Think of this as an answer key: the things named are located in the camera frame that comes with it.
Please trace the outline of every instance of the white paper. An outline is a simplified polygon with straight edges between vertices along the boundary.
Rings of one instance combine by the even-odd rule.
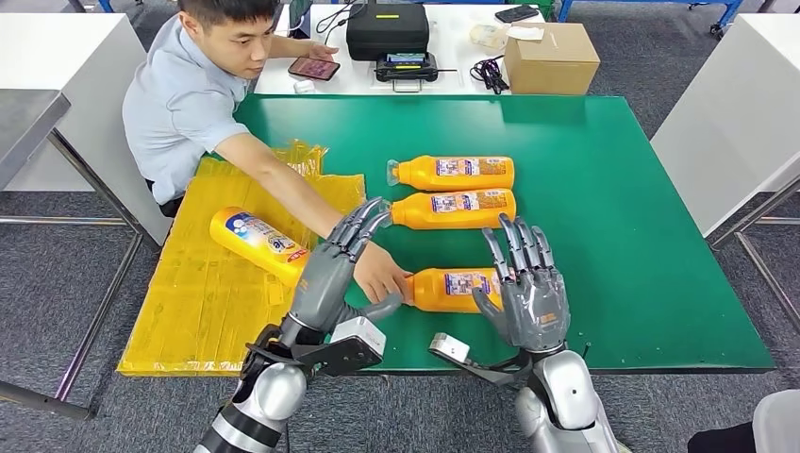
[[[544,38],[544,28],[513,26],[508,29],[508,35],[521,41],[541,41]]]

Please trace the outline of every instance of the white panel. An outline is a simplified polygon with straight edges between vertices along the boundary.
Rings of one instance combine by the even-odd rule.
[[[124,14],[0,14],[0,88],[60,90]]]
[[[163,243],[171,220],[158,210],[125,140],[123,99],[145,54],[130,22],[122,17],[64,87],[72,107],[58,130],[154,239]]]
[[[747,16],[737,18],[651,141],[704,236],[800,156],[800,69],[787,58],[793,44],[768,42]],[[800,16],[791,19],[797,43]]]

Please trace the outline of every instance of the blue frame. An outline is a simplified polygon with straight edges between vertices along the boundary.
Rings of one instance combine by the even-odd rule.
[[[104,12],[114,12],[114,8],[111,7],[111,0],[97,0],[97,3],[100,4]]]
[[[695,5],[698,2],[695,1],[688,1],[688,0],[562,0],[561,3],[561,10],[558,12],[558,21],[559,22],[566,22],[567,14],[570,13],[570,7],[573,5],[574,1],[592,1],[592,2],[603,2],[603,1],[614,1],[614,2],[637,2],[637,3],[685,3],[688,5]],[[717,23],[720,27],[727,25],[733,16],[736,14],[736,11],[739,9],[739,6],[742,4],[742,0],[703,0],[702,2],[705,4],[716,4],[716,5],[725,5],[725,12],[723,13],[722,17],[720,17],[720,21]]]

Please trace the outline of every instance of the smartphone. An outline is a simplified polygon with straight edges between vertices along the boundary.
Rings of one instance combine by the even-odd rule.
[[[340,66],[339,63],[333,61],[300,57],[289,67],[289,74],[327,81],[339,71]]]
[[[506,9],[505,11],[495,12],[494,17],[500,22],[510,24],[512,22],[522,21],[531,17],[539,15],[539,9],[533,8],[530,5],[520,5],[516,8]]]

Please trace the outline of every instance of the green table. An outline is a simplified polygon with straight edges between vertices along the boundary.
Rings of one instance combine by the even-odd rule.
[[[518,213],[547,233],[566,279],[569,346],[591,343],[594,370],[774,366],[623,98],[254,95],[236,116],[274,146],[329,146],[325,173],[363,173],[367,194],[389,200],[413,189],[386,184],[388,159],[512,157]],[[478,230],[392,226],[375,240],[411,272],[492,264]],[[366,303],[355,285],[348,297]],[[447,369],[427,352],[440,331],[482,362],[514,352],[479,314],[403,307],[378,326],[383,370]]]

